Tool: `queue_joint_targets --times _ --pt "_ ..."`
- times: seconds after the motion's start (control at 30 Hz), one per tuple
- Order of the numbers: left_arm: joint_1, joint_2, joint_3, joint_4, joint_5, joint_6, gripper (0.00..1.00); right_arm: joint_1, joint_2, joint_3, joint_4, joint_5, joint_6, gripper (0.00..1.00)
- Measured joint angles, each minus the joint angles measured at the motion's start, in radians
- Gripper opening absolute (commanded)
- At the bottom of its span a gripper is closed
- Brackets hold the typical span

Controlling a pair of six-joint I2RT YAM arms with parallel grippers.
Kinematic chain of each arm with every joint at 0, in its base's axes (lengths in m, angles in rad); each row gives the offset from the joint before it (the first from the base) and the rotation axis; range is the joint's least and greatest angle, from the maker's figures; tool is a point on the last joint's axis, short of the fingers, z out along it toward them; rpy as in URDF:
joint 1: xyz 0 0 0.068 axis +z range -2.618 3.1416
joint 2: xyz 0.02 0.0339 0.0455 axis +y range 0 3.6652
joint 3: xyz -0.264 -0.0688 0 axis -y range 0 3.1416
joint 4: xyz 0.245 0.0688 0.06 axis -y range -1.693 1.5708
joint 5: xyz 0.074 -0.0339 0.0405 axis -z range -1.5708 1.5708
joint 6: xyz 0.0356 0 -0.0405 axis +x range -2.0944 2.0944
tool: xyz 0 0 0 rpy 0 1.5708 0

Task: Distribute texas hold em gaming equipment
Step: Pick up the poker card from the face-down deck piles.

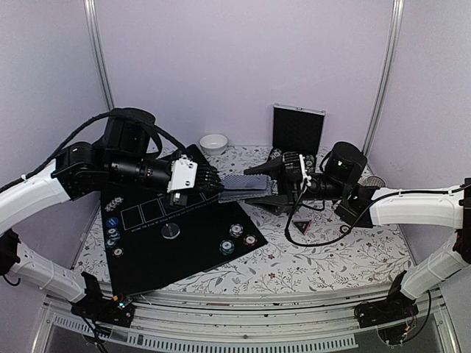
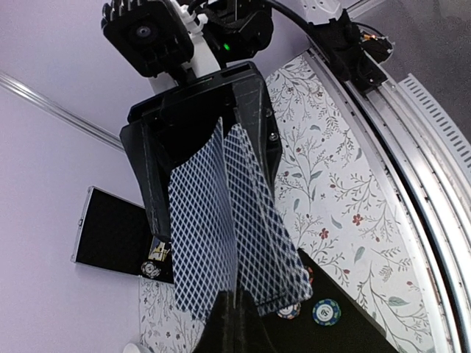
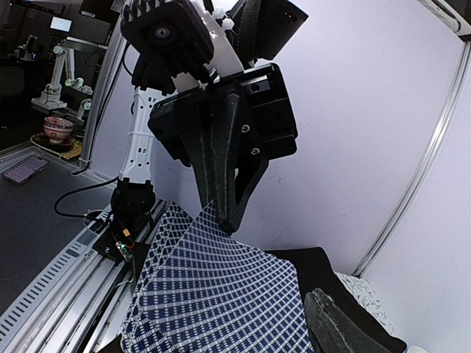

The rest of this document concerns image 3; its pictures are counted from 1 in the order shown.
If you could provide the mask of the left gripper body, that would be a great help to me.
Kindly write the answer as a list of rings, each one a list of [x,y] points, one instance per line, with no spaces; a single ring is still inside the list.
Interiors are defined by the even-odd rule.
[[[270,160],[297,151],[297,125],[280,66],[269,63],[159,102],[148,127],[166,151],[191,166],[190,139],[215,132],[227,142],[247,125],[259,140],[252,147]]]

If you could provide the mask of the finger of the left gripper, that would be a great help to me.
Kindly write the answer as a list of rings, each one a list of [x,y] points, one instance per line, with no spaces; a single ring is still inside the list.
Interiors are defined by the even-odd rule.
[[[268,167],[268,157],[254,127],[247,98],[235,92],[235,153],[233,201],[228,210],[217,206],[219,223],[228,233],[236,232],[250,196]]]
[[[176,103],[176,124],[194,169],[203,205],[216,201],[228,210],[233,201],[236,143],[236,93]]]

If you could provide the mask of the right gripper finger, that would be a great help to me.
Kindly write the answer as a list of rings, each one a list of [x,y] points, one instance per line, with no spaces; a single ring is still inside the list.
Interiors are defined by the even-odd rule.
[[[379,344],[364,334],[321,289],[305,296],[303,309],[315,352],[379,352]]]

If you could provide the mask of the blue playing card deck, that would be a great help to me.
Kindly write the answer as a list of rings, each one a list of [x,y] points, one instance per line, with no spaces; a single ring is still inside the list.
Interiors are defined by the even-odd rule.
[[[121,326],[124,352],[311,352],[292,263],[232,239],[213,204],[163,215]]]

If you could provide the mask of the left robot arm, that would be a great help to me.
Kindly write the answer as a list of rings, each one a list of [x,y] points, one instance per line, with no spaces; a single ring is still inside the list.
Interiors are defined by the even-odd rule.
[[[297,151],[297,125],[274,58],[306,22],[291,1],[131,1],[121,33],[139,57],[127,151],[111,199],[128,235],[155,203],[152,144],[190,167],[202,204],[228,233],[269,162]]]

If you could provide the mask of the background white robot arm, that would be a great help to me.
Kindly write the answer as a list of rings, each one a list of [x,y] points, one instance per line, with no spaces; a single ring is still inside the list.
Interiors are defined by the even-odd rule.
[[[67,108],[61,100],[63,86],[88,96],[80,102],[76,119],[84,121],[86,112],[91,109],[93,88],[85,84],[82,77],[75,75],[74,50],[62,45],[53,48],[55,55],[51,82],[41,91],[40,96],[31,100],[33,109],[44,112]]]

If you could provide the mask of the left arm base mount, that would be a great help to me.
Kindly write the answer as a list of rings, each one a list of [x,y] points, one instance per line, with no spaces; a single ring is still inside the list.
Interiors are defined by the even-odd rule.
[[[110,216],[105,231],[92,249],[116,263],[122,260],[132,264],[137,250],[142,247],[138,237],[146,225],[155,223],[152,210],[156,205],[152,181],[133,182],[129,177],[117,181],[110,200]]]

